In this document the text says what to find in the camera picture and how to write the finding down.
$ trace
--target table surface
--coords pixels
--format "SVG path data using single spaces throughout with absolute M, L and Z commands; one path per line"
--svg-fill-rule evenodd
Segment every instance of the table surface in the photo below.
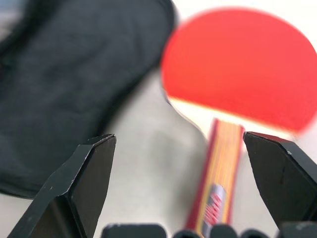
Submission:
M 16 4 L 0 0 L 0 37 L 18 18 Z M 180 21 L 213 7 L 249 6 L 276 14 L 299 28 L 317 48 L 316 0 L 174 0 Z M 106 133 L 115 133 L 106 202 L 95 232 L 109 223 L 160 223 L 171 236 L 181 229 L 193 201 L 205 160 L 202 134 L 165 101 L 159 69 L 150 72 L 129 96 Z M 297 144 L 317 161 L 317 120 Z M 274 237 L 277 231 L 257 190 L 244 153 L 235 187 L 232 226 L 241 233 L 256 228 Z M 0 238 L 10 233 L 31 200 L 0 194 Z

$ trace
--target handle label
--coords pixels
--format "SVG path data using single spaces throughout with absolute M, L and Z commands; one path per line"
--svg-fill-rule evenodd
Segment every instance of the handle label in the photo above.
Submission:
M 213 226 L 221 222 L 225 196 L 226 192 L 221 185 L 211 186 L 202 224 L 202 235 L 205 238 L 209 238 Z

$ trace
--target table tennis paddle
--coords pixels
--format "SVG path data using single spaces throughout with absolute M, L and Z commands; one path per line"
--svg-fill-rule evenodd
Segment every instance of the table tennis paddle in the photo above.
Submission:
M 222 8 L 178 27 L 161 70 L 170 104 L 210 139 L 186 225 L 208 238 L 230 221 L 243 131 L 290 138 L 315 116 L 317 55 L 282 19 Z

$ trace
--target black fabric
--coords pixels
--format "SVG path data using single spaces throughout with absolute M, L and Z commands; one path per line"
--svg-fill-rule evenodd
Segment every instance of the black fabric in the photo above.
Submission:
M 0 44 L 0 191 L 33 198 L 160 58 L 170 0 L 34 0 Z

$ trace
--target wooden handle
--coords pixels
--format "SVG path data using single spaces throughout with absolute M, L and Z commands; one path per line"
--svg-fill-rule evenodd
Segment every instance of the wooden handle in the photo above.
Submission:
M 217 223 L 230 222 L 233 187 L 244 129 L 216 120 L 200 185 L 186 228 L 209 238 Z

